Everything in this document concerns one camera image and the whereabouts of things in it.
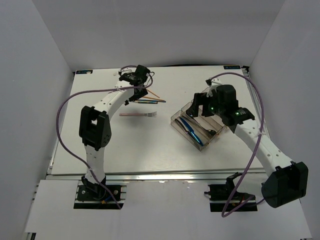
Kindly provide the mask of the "dark blue chopstick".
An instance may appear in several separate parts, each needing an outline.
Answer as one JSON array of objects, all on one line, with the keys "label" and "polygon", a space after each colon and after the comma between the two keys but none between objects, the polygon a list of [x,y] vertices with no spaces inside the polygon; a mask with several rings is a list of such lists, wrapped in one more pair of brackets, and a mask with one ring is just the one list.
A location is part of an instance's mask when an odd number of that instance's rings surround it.
[{"label": "dark blue chopstick", "polygon": [[138,103],[138,104],[158,104],[158,101],[157,100],[139,99],[139,100],[136,100],[135,103]]}]

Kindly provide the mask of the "pink handled fork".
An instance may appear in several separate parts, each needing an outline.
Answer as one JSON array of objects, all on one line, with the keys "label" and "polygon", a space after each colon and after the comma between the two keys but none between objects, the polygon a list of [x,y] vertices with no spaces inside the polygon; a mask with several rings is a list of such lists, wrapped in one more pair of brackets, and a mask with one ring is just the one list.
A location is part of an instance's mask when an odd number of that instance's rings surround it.
[{"label": "pink handled fork", "polygon": [[156,117],[157,112],[148,112],[148,113],[120,113],[120,117]]}]

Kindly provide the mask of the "blue knife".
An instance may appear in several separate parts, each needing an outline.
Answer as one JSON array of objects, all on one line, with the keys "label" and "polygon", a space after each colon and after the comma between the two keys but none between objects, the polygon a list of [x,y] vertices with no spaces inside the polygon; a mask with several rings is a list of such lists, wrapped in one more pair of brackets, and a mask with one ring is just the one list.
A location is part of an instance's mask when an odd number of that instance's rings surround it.
[{"label": "blue knife", "polygon": [[200,145],[203,146],[203,142],[201,141],[201,139],[195,134],[193,128],[190,126],[190,124],[182,117],[179,117],[180,121],[182,122],[182,124],[184,125],[184,127],[186,128],[187,132],[189,133],[189,135]]}]

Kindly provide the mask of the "black knife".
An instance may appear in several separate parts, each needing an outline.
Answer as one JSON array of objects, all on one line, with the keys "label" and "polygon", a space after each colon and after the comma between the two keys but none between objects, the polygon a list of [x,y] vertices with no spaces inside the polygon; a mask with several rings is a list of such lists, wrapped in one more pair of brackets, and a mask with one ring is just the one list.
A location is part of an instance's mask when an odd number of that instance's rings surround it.
[{"label": "black knife", "polygon": [[185,127],[185,125],[181,121],[179,121],[177,118],[174,121],[186,134],[189,133],[189,130]]}]

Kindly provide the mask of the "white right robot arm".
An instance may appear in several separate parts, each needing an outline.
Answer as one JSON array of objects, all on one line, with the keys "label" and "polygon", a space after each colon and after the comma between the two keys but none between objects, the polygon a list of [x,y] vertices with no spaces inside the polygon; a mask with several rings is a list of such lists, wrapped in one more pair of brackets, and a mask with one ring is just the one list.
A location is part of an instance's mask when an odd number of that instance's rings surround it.
[{"label": "white right robot arm", "polygon": [[236,200],[243,193],[261,194],[273,208],[303,198],[307,192],[308,167],[303,162],[294,162],[285,155],[258,128],[255,116],[245,107],[239,106],[236,89],[229,84],[211,85],[208,92],[195,93],[186,114],[197,117],[218,116],[223,124],[240,138],[263,166],[267,178],[245,188],[239,182],[232,182],[225,188],[226,195]]}]

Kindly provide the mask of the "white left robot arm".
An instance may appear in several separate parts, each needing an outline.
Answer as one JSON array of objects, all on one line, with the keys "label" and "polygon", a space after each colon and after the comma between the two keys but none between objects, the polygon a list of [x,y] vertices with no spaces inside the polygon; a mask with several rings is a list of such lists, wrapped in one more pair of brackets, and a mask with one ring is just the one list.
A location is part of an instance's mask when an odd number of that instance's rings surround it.
[{"label": "white left robot arm", "polygon": [[88,193],[99,200],[105,196],[106,187],[99,182],[106,179],[104,172],[105,147],[112,137],[111,118],[125,104],[138,100],[148,94],[145,82],[151,77],[151,71],[138,65],[134,72],[122,73],[105,97],[93,106],[84,106],[80,114],[79,136],[86,152],[89,165],[82,177],[84,185],[89,185]]}]

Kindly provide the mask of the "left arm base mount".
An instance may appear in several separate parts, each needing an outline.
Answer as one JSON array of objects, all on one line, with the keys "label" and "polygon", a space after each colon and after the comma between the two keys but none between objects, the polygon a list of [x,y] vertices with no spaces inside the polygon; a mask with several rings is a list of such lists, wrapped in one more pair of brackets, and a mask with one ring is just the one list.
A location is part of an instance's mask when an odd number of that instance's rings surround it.
[{"label": "left arm base mount", "polygon": [[106,185],[109,191],[97,183],[88,182],[84,176],[78,184],[73,208],[76,210],[120,210],[126,198],[126,185]]}]

